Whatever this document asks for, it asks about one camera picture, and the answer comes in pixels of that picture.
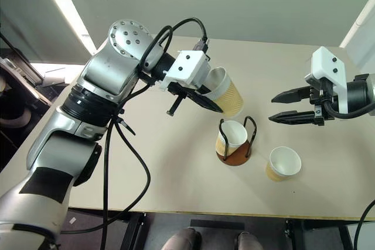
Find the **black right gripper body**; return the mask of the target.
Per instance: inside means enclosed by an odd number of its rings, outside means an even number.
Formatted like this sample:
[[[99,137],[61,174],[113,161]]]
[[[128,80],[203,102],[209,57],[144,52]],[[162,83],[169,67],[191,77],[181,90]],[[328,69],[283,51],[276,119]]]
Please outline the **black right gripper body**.
[[[324,126],[325,121],[335,119],[325,110],[324,102],[329,101],[334,110],[338,109],[338,96],[333,92],[333,83],[327,78],[320,80],[307,78],[306,82],[310,85],[309,102],[314,105],[314,110],[308,111],[308,117],[304,123]]]

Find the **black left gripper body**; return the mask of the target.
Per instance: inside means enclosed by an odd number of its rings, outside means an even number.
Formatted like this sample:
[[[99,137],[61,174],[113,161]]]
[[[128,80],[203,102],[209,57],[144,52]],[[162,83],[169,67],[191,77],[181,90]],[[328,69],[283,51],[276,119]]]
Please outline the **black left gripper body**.
[[[186,97],[188,97],[190,99],[193,98],[192,92],[190,90],[188,90],[186,87],[183,87],[180,84],[175,83],[175,82],[172,82],[168,85],[168,91],[172,95],[177,96],[177,98],[176,98],[175,102],[172,104],[171,108],[169,110],[167,110],[167,112],[166,112],[170,116],[174,116],[175,111],[177,110],[178,106],[180,105],[180,103],[182,102],[183,99],[185,99]]]

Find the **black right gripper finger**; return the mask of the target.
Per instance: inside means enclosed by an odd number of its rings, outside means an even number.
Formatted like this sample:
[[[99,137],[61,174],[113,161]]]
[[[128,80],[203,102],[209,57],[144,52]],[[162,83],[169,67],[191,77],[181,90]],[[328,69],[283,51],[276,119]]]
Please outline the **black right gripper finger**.
[[[285,111],[272,115],[268,118],[272,122],[287,125],[314,124],[315,113],[313,111]]]
[[[299,87],[288,91],[281,92],[271,99],[274,103],[290,104],[300,102],[310,96],[310,87]]]

